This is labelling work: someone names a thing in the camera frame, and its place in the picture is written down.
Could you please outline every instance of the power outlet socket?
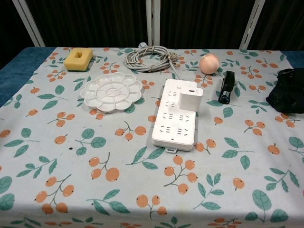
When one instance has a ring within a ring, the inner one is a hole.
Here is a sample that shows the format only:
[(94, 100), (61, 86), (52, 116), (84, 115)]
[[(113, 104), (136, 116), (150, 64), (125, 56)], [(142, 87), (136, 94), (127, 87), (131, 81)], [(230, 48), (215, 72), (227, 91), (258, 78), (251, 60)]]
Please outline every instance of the power outlet socket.
[(195, 112), (179, 108), (180, 93), (196, 88), (196, 82), (168, 79), (157, 112), (152, 143), (167, 152), (190, 151), (194, 145)]

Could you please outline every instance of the sponge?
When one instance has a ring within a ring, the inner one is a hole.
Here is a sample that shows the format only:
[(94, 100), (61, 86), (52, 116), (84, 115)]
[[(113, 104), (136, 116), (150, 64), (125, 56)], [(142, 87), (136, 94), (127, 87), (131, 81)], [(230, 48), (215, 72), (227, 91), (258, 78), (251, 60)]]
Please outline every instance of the sponge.
[(76, 47), (71, 51), (63, 64), (67, 70), (85, 71), (92, 57), (92, 49)]

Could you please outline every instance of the gray cable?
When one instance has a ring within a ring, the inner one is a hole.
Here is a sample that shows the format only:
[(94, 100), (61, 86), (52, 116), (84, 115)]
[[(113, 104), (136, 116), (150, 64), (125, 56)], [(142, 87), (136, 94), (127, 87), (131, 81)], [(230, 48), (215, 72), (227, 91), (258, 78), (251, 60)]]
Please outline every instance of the gray cable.
[[(161, 56), (161, 61), (158, 64), (146, 66), (144, 63), (139, 62), (139, 59), (145, 55), (151, 55), (151, 54), (158, 54)], [(164, 70), (169, 67), (172, 68), (174, 71), (176, 77), (180, 79), (179, 74), (177, 73), (174, 64), (176, 64), (176, 61), (178, 60), (178, 57), (176, 53), (170, 51), (162, 46), (147, 46), (146, 48), (142, 48), (139, 50), (134, 50), (133, 52), (130, 52), (126, 58), (126, 64), (129, 69), (140, 71), (140, 72), (153, 72), (153, 71), (159, 71)]]

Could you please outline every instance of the white power strip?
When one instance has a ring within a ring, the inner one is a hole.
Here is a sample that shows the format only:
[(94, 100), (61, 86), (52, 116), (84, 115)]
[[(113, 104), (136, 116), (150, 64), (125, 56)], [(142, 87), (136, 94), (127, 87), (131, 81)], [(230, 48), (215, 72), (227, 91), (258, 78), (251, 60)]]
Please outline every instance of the white power strip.
[[(196, 101), (187, 98), (180, 100), (180, 96), (184, 96), (185, 92), (185, 96), (193, 93)], [(171, 153), (177, 150), (190, 151), (193, 148), (195, 111), (180, 109), (179, 103), (182, 105), (183, 102), (183, 106), (199, 106), (202, 93), (196, 82), (173, 79), (166, 81), (152, 133), (154, 145), (166, 147), (166, 151)]]

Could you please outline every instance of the pink ball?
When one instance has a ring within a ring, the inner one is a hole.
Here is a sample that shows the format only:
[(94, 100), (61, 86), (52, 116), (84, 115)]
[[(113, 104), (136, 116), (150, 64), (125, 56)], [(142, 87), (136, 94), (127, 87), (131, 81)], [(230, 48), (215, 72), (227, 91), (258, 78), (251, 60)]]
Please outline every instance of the pink ball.
[(211, 75), (217, 71), (219, 59), (214, 54), (206, 54), (200, 59), (199, 67), (204, 74)]

